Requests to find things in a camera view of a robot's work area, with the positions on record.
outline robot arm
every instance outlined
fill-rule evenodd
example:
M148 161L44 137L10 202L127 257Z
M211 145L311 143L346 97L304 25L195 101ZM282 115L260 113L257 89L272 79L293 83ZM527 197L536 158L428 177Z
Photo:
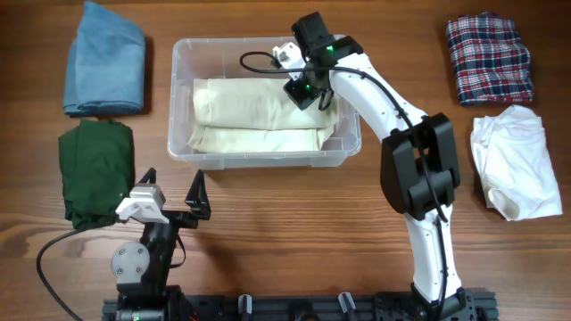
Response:
M182 265L171 264L176 242L185 252L178 231L197 228L198 220L210 219L204 173L198 170L186 195L190 211L164 210L165 197L155 183L156 170L149 169L116 209L120 220L133 218L145 224L145 229L139 242L122 244L113 254L111 265L119 296L116 305L103 308L104 313L112 314L109 320L174 321L196 317L180 287L167 285L167 279L172 268Z
M413 125L422 122L426 114L412 104L405 101L394 89L377 73L364 54L353 53L339 60L337 66L348 67L357 70L366 70L367 73L380 81L391 93L394 99L408 113ZM405 121L399 116L386 94L375 84L357 75L343 71L330 71L329 79L332 89L350 103L360 116L370 125L380 142L387 138L390 133L398 129L409 129ZM450 221L452 206L442 205L444 215ZM430 210L423 220L416 220L410 214L404 213L405 221L410 235L410 245L414 255L415 273L414 286L417 291L428 301L440 299L443 284L441 273L442 262L438 235L434 222L437 211ZM448 265L448 282L446 285L446 297L455 294L461 287L454 259L452 257L452 244L450 223L443 224L444 249Z
M423 301L429 314L439 304L445 291L445 311L440 316L444 317L446 310L454 309L457 303L452 297L462 290L454 265L450 233L453 188L459 185L458 161L450 122L442 114L427 117L423 111L404 100L377 73L352 38L334 40L328 34L318 13L301 18L292 26L292 30L301 49L294 43L275 47L273 55L279 61L277 66L286 70L305 68L313 71L289 72L291 80L285 85L285 91L301 109L307 108L319 97L320 88L322 91L335 92L359 112L383 143L381 186L389 203L404 215L409 230L415 261L412 290ZM322 72L327 67L365 71L385 87L393 100L370 79L343 70ZM410 129L394 103L398 103L407 115L413 129ZM422 165L415 161L411 139L413 132L422 136L423 147L430 149L429 175L447 221L442 223L442 239L436 226L439 224L436 223L438 212L429 195L430 187L420 176L419 168ZM441 249L445 253L448 272L445 289Z

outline wooden surface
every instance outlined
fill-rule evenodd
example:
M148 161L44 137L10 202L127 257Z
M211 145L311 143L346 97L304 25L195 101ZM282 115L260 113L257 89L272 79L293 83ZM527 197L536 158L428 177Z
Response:
M569 320L571 219L506 222L484 207L468 146L471 122L497 115L506 105L458 105L444 38L446 21L458 14L494 11L515 20L533 57L537 95L528 106L543 118L564 211L569 211L569 2L126 2L108 7L134 21L152 41L147 113L118 120L134 130L137 174L151 166L158 170L166 208L185 208L195 173L167 154L175 42L288 35L294 21L319 10L332 33L351 35L366 48L402 96L453 121L462 184L452 240L463 285L497 292L502 320ZM63 219L57 137L79 123L63 115L62 95L82 8L79 1L64 0L2 3L7 5L0 6L0 318L67 319L40 283L34 263L44 243L71 230ZM189 257L172 271L170 283L187 294L407 291L413 274L408 234L379 186L379 143L364 122L361 127L362 150L339 168L208 172L211 221L182 232ZM45 255L46 276L76 313L96 320L102 300L117 294L112 253L141 231L140 225L117 225L59 243ZM177 259L181 255L177 250Z

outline plaid shirt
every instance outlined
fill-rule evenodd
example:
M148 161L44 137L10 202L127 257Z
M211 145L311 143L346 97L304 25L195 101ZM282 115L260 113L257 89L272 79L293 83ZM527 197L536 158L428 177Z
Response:
M459 16L448 21L446 36L462 106L532 101L531 56L514 21L489 12Z

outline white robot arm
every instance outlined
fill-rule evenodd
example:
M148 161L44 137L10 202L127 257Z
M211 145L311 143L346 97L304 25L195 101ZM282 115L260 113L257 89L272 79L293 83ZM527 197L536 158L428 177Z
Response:
M283 69L303 68L305 66L301 51L294 43L286 43L281 47L275 47L273 53ZM378 80L408 114L413 125L422 122L423 117L426 116L425 112L414 107L394 91L377 73L366 54L350 54L339 59L336 67L363 70ZM297 80L301 76L301 72L290 72L289 74L293 80ZM407 123L394 108L389 97L370 80L362 78L355 73L331 70L329 71L329 84L336 95L340 95L357 110L360 116L373 129L379 142L382 142L395 129L401 131L409 129ZM452 257L450 234L452 206L442 205L442 209L446 218L449 219L449 223L442 226L448 266L446 297L449 297L455 294L461 287L461 282L456 273ZM434 225L437 215L436 210L428 211L423 220L416 220L408 213L404 215L407 228L409 229L410 245L415 261L414 286L428 302L440 300L443 285L441 251L436 226Z
M385 181L381 175L381 186L389 203L404 215L409 230L415 262L413 293L428 310L438 307L438 313L429 312L429 319L445 317L442 308L462 291L450 233L453 188L459 184L450 122L442 114L431 119L404 100L377 73L352 38L335 40L328 34L317 12L300 19L292 30L299 46L290 42L273 48L273 64L287 71L291 78L284 86L285 91L301 109L320 95L319 90L323 93L322 103L327 92L341 96L383 143L382 173L385 166L391 173ZM418 136L423 136L425 141L421 142ZM433 157L429 161L423 152L421 161L415 161L412 149L419 148L419 144L422 149L430 147L429 156ZM425 177L417 175L420 168ZM433 180L438 181L437 187L431 183Z

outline white cloth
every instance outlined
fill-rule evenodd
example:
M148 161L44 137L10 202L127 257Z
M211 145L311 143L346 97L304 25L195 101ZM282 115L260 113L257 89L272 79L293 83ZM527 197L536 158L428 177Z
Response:
M498 117L474 119L470 143L487 207L507 220L563 213L541 117L512 105Z
M324 129L243 129L195 125L188 144L200 152L319 151L333 134Z
M194 80L194 131L199 152L319 151L339 122L339 102L301 111L287 96L287 79Z
M224 128L329 128L339 122L339 102L324 111L319 99L305 111L287 96L288 79L195 79L194 116L200 125Z

